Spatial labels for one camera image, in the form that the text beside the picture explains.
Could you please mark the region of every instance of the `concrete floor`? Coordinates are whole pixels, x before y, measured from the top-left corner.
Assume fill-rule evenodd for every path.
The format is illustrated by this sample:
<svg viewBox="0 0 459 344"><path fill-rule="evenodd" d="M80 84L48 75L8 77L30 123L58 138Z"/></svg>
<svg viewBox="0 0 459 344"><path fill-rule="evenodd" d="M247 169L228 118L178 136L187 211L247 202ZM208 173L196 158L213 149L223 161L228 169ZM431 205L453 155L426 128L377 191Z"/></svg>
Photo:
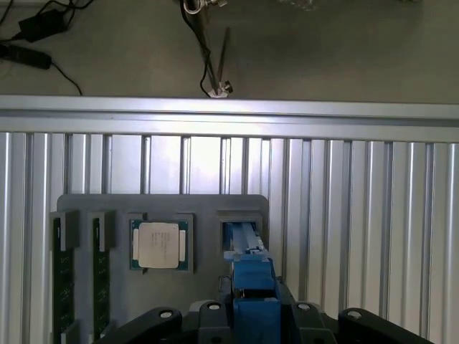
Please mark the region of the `concrete floor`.
<svg viewBox="0 0 459 344"><path fill-rule="evenodd" d="M229 0L210 13L234 98L459 102L459 2L322 0L301 11L276 0ZM1 28L36 9L17 8ZM97 0L67 33L33 44L85 95L201 97L202 60L172 0ZM0 93L74 95L56 70L0 62Z"/></svg>

